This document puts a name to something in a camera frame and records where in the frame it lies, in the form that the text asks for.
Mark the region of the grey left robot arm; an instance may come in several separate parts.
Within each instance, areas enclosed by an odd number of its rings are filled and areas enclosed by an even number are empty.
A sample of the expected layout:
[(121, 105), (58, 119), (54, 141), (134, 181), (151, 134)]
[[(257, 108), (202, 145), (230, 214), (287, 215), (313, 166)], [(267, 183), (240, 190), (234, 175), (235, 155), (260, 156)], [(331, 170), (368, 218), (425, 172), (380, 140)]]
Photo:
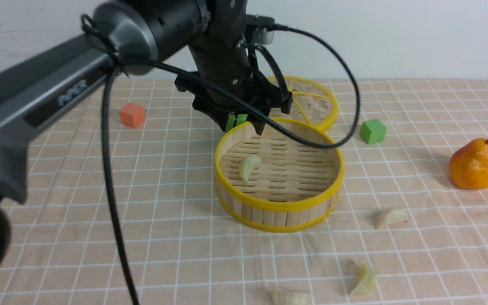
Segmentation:
[[(29, 144), (111, 75), (145, 75), (150, 68), (124, 61), (163, 62), (188, 47), (212, 82), (268, 116), (288, 114), (292, 95), (273, 58), (265, 57), (278, 86), (259, 71), (251, 54), (269, 44), (274, 19), (248, 15), (246, 0), (109, 0), (92, 17), (81, 16), (83, 33), (0, 72), (0, 202), (25, 203)], [(0, 209), (0, 264), (11, 239)]]

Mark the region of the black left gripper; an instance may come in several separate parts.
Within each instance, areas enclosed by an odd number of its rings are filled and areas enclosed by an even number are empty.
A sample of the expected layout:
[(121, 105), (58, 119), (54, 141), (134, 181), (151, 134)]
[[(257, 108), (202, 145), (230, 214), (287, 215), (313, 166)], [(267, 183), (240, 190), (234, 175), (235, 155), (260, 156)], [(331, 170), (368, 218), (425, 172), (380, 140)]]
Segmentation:
[[(273, 109), (289, 114), (292, 95), (279, 66), (265, 46), (246, 45), (246, 0), (175, 0), (177, 15), (197, 12), (199, 37), (188, 45), (197, 66), (196, 75), (211, 81), (258, 109), (250, 113), (250, 123), (263, 135)], [(205, 113), (225, 132), (229, 113)]]

